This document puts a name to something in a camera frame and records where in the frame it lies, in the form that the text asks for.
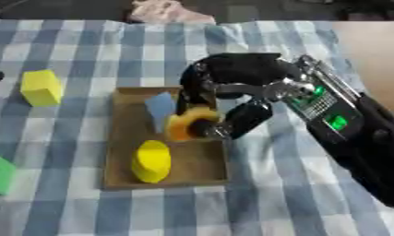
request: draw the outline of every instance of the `blue checkered cloth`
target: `blue checkered cloth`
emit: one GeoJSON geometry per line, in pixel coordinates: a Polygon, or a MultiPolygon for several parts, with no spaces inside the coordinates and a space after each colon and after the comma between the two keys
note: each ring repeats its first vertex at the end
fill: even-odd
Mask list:
{"type": "Polygon", "coordinates": [[[229,146],[228,184],[100,189],[113,90],[176,86],[188,64],[221,52],[288,60],[309,53],[363,88],[325,22],[0,20],[0,156],[18,167],[0,196],[0,236],[394,235],[394,210],[334,163],[283,104],[229,146]],[[60,106],[32,108],[18,91],[20,77],[45,68],[65,96],[60,106]]]}

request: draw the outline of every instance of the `wooden tray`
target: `wooden tray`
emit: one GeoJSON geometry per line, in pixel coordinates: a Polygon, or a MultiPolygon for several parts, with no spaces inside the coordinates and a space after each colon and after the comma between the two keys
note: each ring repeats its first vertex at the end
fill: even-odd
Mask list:
{"type": "Polygon", "coordinates": [[[105,189],[155,188],[177,185],[224,184],[228,180],[226,154],[221,141],[172,143],[155,134],[144,100],[178,88],[118,88],[113,93],[112,130],[104,169],[105,189]],[[149,139],[161,140],[172,156],[170,174],[159,183],[143,183],[131,171],[137,148],[149,139]]]}

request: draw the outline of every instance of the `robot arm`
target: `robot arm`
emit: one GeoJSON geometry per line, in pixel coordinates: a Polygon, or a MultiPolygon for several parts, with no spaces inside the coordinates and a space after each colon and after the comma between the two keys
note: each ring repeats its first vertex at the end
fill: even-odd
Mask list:
{"type": "Polygon", "coordinates": [[[276,53],[223,53],[190,65],[181,78],[177,114],[190,104],[209,105],[209,96],[251,100],[221,121],[195,120],[194,137],[235,139],[272,116],[284,102],[316,141],[368,192],[394,207],[394,116],[337,78],[308,55],[294,63],[276,53]]]}

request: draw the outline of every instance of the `black glove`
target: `black glove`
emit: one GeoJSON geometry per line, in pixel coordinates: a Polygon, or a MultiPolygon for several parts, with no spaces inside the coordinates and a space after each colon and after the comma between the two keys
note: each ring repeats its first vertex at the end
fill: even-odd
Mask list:
{"type": "Polygon", "coordinates": [[[332,144],[311,127],[308,130],[368,192],[394,207],[394,116],[364,94],[355,105],[364,116],[364,126],[350,140],[332,144]]]}

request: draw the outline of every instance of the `pink cloth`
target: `pink cloth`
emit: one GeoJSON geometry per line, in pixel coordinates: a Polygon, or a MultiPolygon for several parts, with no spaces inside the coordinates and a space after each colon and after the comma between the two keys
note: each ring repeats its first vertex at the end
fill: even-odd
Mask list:
{"type": "Polygon", "coordinates": [[[209,23],[215,24],[213,16],[207,16],[184,8],[173,0],[134,1],[131,19],[145,23],[209,23]]]}

